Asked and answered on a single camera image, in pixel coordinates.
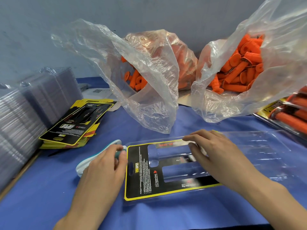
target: yellow border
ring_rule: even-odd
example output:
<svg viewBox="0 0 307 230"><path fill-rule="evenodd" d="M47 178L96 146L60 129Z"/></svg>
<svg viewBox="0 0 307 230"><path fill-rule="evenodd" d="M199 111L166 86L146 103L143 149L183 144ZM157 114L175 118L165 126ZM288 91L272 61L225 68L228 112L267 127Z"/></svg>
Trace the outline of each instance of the yellow border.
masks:
<svg viewBox="0 0 307 230"><path fill-rule="evenodd" d="M108 109L110 109L110 108L112 108L113 106L114 106L114 104L111 104L111 103L95 103L95 104L110 104L111 106L108 108ZM99 120L99 118L95 121L95 122L93 122L92 123L92 125L89 127L89 129L97 122ZM76 143L78 143L78 141L86 134L86 132L84 132L82 135L81 135L81 137L76 141ZM50 142L56 142L56 143L61 143L61 144L65 144L65 145L71 145L71 146L74 146L74 145L76 145L76 143L74 143L74 144L68 144L68 143L63 143L63 142L59 142L59 141L55 141L55 140L48 140L48 139L43 139L43 138L41 138L43 135L41 135L40 137L39 137L39 139L42 139L42 140L45 140L45 141L50 141Z"/></svg>
<svg viewBox="0 0 307 230"><path fill-rule="evenodd" d="M153 143L167 143L167 142L173 142L173 141L179 141L179 140L182 140L182 139L175 139L175 140L162 141L162 142L153 142ZM137 145L129 145L127 147L127 159L128 159L128 151L129 151L128 149L129 149L129 147L135 147L135 146L141 146L141 145L153 144L153 143L142 143L142 144L137 144ZM168 192L159 193L159 194L151 194L151 195L146 195L146 196L141 196L141 197L136 197L136 198L127 198L126 197L127 174L128 174L128 165L126 166L125 195L124 195L124 198L125 198L126 201L133 201L133 200L138 200L138 199L157 197L157 196L166 195L166 194L178 193L178 192L187 191L187 190L203 189L203 188L208 188L208 187L214 187L214 186L222 185L221 183L217 183L217 184L213 184L213 185L205 185L205 186L198 186L198 187L192 187L192 188L186 188L186 189L178 189L178 190L168 191Z"/></svg>

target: black and yellow packaging card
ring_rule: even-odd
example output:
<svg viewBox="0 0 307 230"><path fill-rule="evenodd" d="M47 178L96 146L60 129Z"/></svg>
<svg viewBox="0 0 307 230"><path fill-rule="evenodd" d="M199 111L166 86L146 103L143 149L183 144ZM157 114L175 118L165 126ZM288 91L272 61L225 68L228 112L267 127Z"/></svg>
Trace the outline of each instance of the black and yellow packaging card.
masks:
<svg viewBox="0 0 307 230"><path fill-rule="evenodd" d="M187 142L183 140L128 146L125 200L220 185L189 154Z"/></svg>
<svg viewBox="0 0 307 230"><path fill-rule="evenodd" d="M113 104L110 103L86 102L57 122L39 139L75 145L112 106Z"/></svg>

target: wall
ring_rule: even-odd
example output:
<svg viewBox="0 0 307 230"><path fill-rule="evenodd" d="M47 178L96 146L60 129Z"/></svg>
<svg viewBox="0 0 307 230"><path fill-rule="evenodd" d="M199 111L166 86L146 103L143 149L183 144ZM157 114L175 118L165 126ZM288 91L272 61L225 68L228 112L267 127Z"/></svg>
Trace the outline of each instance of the wall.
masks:
<svg viewBox="0 0 307 230"><path fill-rule="evenodd" d="M82 57L56 48L52 27L82 18L120 37L164 28L190 49L226 38L264 0L1 0L0 82L44 66L71 66L77 77L96 76Z"/></svg>

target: hand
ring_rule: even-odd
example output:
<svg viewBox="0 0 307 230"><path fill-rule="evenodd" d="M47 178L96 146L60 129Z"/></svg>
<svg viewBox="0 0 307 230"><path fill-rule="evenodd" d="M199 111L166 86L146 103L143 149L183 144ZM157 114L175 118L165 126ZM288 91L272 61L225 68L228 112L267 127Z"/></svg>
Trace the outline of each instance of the hand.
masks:
<svg viewBox="0 0 307 230"><path fill-rule="evenodd" d="M125 179L126 152L121 152L119 160L114 158L120 150L121 145L111 145L91 161L82 174L68 214L54 229L98 229Z"/></svg>
<svg viewBox="0 0 307 230"><path fill-rule="evenodd" d="M199 130L185 136L183 140L194 141L203 147L208 156L203 155L196 144L189 143L192 155L202 167L218 182L241 195L251 185L250 182L257 182L259 185L270 181L221 133Z"/></svg>

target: yellow logo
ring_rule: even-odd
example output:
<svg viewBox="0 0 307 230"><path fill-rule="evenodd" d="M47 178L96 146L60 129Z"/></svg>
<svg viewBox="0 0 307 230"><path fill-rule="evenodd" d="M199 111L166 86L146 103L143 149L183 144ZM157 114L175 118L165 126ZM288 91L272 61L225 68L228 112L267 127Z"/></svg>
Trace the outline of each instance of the yellow logo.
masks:
<svg viewBox="0 0 307 230"><path fill-rule="evenodd" d="M138 163L135 163L135 172L138 173Z"/></svg>

